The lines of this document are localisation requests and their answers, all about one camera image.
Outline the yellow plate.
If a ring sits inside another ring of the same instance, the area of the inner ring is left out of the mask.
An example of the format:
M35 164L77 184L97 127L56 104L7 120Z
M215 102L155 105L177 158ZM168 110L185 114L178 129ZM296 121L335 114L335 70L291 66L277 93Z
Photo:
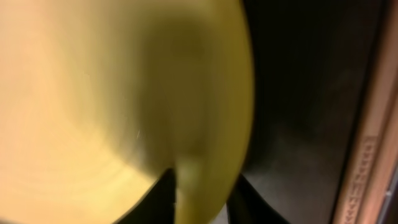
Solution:
M253 90L241 1L2 1L1 221L114 223L166 170L175 223L213 221Z

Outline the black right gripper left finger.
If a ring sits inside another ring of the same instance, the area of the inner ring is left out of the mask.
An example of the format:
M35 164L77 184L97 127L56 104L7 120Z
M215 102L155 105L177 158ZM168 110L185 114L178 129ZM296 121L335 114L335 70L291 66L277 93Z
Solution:
M144 198L116 221L117 224L173 224L175 220L175 172L166 170Z

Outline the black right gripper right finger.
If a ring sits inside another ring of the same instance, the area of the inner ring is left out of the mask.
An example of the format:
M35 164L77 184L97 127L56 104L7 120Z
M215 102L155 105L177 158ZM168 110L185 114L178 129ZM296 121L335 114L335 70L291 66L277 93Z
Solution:
M229 224L289 224L240 174L227 203Z

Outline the wooden chopstick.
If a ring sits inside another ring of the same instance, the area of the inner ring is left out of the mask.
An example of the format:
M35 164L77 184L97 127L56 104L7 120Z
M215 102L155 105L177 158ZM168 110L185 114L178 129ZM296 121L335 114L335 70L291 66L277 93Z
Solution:
M333 223L376 223L397 158L397 1L388 1Z

